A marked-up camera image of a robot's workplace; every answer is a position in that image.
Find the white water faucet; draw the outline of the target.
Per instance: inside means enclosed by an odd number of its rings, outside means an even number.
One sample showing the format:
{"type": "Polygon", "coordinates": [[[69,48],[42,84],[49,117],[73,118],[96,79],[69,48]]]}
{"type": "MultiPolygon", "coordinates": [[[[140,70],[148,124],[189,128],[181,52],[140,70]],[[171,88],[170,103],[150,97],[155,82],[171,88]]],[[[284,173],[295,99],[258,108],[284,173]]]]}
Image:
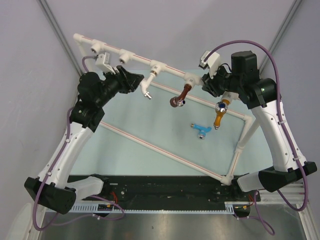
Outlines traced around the white water faucet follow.
{"type": "Polygon", "coordinates": [[[154,80],[154,78],[157,76],[157,73],[155,71],[151,71],[148,78],[144,79],[140,82],[140,89],[142,92],[142,95],[151,100],[152,96],[150,95],[150,92],[148,91],[148,87],[150,86],[150,84],[152,83],[152,81],[154,80]]]}

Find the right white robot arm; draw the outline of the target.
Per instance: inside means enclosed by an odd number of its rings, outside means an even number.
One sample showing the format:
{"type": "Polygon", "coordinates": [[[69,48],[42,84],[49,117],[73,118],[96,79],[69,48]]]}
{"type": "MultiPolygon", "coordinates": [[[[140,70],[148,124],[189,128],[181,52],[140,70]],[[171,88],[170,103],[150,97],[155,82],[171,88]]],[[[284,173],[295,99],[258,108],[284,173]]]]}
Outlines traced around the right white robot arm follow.
{"type": "Polygon", "coordinates": [[[259,126],[267,141],[272,166],[255,173],[240,176],[232,181],[231,196],[242,201],[249,191],[265,189],[274,192],[317,171],[315,162],[307,161],[299,150],[283,110],[277,83],[260,78],[257,56],[252,51],[240,51],[231,55],[231,69],[226,70],[217,52],[207,50],[199,66],[208,69],[202,77],[202,89],[214,97],[221,97],[215,107],[214,128],[221,125],[223,116],[232,102],[231,95],[251,110],[255,121],[251,131],[259,126]]]}

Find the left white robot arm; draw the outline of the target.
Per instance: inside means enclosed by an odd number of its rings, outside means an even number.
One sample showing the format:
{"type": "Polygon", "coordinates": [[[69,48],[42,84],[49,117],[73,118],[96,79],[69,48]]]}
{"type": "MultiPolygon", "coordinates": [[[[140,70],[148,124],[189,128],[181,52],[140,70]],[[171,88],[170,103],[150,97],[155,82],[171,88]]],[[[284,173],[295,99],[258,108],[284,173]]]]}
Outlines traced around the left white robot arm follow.
{"type": "Polygon", "coordinates": [[[113,72],[100,79],[95,72],[86,72],[79,78],[77,102],[67,112],[67,128],[57,150],[36,178],[24,183],[34,200],[33,212],[38,205],[59,214],[68,213],[78,200],[95,195],[100,200],[110,196],[107,180],[98,174],[75,182],[68,182],[71,170],[87,141],[97,130],[105,115],[103,107],[116,94],[134,92],[144,79],[142,74],[127,71],[118,65],[113,72]]]}

